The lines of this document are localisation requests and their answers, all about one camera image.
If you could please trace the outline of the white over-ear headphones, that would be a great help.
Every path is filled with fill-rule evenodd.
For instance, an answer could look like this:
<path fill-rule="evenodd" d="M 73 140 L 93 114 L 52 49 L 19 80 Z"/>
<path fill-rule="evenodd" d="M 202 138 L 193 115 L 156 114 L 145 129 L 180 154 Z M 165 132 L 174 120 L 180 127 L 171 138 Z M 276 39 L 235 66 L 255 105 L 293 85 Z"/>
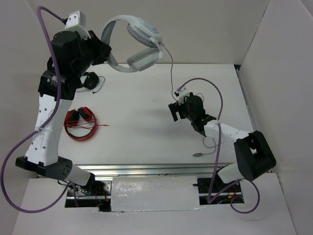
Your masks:
<path fill-rule="evenodd" d="M 143 71 L 163 60 L 163 36 L 141 17 L 118 15 L 103 27 L 101 41 L 112 48 L 107 63 L 118 72 Z"/>

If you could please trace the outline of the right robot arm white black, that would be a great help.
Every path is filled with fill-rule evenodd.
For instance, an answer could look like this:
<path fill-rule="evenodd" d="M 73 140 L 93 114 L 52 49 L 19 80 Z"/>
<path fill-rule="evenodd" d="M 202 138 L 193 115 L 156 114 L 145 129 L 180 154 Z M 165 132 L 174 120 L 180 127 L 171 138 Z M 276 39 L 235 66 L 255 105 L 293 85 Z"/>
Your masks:
<path fill-rule="evenodd" d="M 276 166 L 276 158 L 262 132 L 218 124 L 216 117 L 206 113 L 199 96 L 190 93 L 182 103 L 177 101 L 168 107 L 174 121 L 187 119 L 202 136 L 221 141 L 234 150 L 236 162 L 217 170 L 213 190 L 225 191 L 236 180 L 253 181 Z"/>

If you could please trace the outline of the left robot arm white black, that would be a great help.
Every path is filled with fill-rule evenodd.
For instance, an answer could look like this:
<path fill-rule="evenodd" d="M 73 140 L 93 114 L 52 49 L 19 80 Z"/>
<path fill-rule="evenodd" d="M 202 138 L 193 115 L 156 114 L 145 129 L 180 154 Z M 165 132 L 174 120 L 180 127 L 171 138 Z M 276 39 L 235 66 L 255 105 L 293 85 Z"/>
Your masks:
<path fill-rule="evenodd" d="M 91 195 L 104 186 L 95 175 L 74 165 L 58 154 L 64 119 L 81 86 L 81 77 L 92 65 L 103 64 L 111 51 L 93 31 L 82 39 L 78 32 L 61 31 L 51 44 L 56 62 L 50 58 L 38 88 L 39 111 L 37 133 L 24 156 L 15 165 L 50 179 L 69 181 L 78 185 L 84 195 Z"/>

